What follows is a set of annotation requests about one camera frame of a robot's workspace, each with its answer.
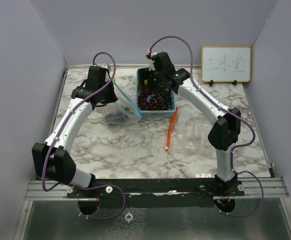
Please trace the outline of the clear bag orange zipper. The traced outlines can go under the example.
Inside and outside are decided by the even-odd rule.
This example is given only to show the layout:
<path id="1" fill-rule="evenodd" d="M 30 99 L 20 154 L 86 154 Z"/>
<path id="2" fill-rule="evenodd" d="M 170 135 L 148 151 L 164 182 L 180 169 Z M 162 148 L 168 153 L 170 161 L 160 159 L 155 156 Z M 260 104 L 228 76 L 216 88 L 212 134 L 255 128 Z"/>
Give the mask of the clear bag orange zipper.
<path id="1" fill-rule="evenodd" d="M 210 124 L 177 107 L 170 120 L 164 150 L 174 154 L 209 153 L 214 149 L 208 141 L 210 130 Z"/>

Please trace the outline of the cherry tomatoes with green leaves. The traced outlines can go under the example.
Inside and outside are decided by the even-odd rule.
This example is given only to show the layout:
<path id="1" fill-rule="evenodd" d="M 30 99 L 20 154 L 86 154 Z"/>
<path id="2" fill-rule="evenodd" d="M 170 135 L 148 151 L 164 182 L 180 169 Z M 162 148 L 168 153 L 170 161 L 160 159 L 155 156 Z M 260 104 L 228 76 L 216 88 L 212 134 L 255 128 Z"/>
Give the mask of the cherry tomatoes with green leaves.
<path id="1" fill-rule="evenodd" d="M 132 110 L 130 107 L 124 107 L 123 108 L 127 113 L 133 114 Z"/>

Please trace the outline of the clear bag blue zipper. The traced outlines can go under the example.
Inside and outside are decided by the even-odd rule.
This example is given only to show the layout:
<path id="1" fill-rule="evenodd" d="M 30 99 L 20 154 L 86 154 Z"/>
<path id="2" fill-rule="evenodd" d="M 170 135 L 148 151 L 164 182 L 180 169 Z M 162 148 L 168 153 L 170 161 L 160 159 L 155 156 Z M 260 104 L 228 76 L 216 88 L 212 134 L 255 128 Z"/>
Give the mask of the clear bag blue zipper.
<path id="1" fill-rule="evenodd" d="M 142 116 L 140 114 L 139 108 L 135 101 L 132 99 L 132 97 L 127 94 L 125 91 L 123 91 L 122 87 L 119 87 L 118 84 L 116 83 L 115 79 L 113 79 L 113 85 L 114 85 L 114 92 L 118 98 L 118 100 L 114 103 L 108 104 L 110 106 L 110 113 L 117 114 L 125 114 L 127 117 L 127 123 L 125 124 L 118 124 L 118 125 L 108 125 L 108 126 L 119 126 L 119 125 L 128 125 L 128 124 L 133 124 L 141 120 Z M 131 111 L 133 114 L 130 114 L 124 110 L 124 108 L 131 108 Z"/>

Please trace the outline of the blue plastic basket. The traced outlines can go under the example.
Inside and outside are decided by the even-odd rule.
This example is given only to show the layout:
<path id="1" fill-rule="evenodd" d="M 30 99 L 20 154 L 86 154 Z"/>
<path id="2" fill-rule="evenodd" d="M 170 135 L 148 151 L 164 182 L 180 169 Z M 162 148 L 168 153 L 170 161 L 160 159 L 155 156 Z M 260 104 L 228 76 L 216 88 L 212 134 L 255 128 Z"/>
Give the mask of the blue plastic basket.
<path id="1" fill-rule="evenodd" d="M 136 90 L 135 90 L 136 105 L 138 107 L 137 94 L 139 93 L 139 91 L 138 91 L 137 71 L 136 71 L 135 81 L 136 81 Z M 176 111 L 175 94 L 173 92 L 172 92 L 172 101 L 173 101 L 173 104 L 172 104 L 171 110 L 140 110 L 139 107 L 138 107 L 138 110 L 142 118 L 171 118 Z"/>

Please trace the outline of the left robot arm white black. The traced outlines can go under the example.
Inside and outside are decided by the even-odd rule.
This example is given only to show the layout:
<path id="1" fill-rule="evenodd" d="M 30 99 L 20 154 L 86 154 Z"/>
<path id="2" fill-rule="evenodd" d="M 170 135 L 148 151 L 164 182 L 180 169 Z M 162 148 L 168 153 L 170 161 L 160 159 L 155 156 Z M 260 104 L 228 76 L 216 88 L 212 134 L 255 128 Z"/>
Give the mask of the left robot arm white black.
<path id="1" fill-rule="evenodd" d="M 71 93 L 69 106 L 43 143 L 35 143 L 32 157 L 36 175 L 64 185 L 78 186 L 84 197 L 95 194 L 95 176 L 77 168 L 70 152 L 84 121 L 96 107 L 117 101 L 108 64 L 91 65 L 87 78 Z"/>

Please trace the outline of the dark purple plum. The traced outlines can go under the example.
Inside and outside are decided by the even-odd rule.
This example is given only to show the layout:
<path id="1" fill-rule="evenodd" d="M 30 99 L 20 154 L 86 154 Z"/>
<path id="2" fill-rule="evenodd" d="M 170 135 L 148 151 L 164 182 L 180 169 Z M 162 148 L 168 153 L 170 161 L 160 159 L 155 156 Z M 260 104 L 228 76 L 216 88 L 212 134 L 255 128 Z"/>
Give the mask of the dark purple plum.
<path id="1" fill-rule="evenodd" d="M 127 116 L 123 113 L 109 113 L 104 120 L 108 125 L 123 125 L 128 122 Z"/>

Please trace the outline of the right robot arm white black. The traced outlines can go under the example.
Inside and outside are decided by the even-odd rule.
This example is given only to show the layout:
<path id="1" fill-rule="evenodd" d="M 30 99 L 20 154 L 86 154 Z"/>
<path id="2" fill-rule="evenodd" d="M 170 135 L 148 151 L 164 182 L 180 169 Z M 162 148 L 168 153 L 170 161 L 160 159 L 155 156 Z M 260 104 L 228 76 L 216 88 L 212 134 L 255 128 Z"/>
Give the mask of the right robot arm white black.
<path id="1" fill-rule="evenodd" d="M 190 71 L 175 69 L 166 52 L 149 53 L 147 58 L 149 66 L 137 71 L 137 89 L 140 92 L 159 88 L 170 90 L 187 99 L 209 120 L 212 128 L 207 138 L 215 148 L 217 160 L 215 190 L 226 196 L 238 178 L 232 169 L 230 154 L 241 132 L 240 110 L 228 108 L 196 85 Z"/>

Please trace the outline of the dark grape bunch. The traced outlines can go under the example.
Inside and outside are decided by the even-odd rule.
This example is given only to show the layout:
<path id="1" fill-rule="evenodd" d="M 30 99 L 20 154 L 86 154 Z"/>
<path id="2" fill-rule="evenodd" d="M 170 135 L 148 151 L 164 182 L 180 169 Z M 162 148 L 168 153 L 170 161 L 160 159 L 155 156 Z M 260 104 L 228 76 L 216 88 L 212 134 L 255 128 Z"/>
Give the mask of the dark grape bunch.
<path id="1" fill-rule="evenodd" d="M 167 88 L 147 88 L 137 94 L 137 106 L 142 111 L 167 111 L 173 108 L 172 98 L 172 91 Z"/>

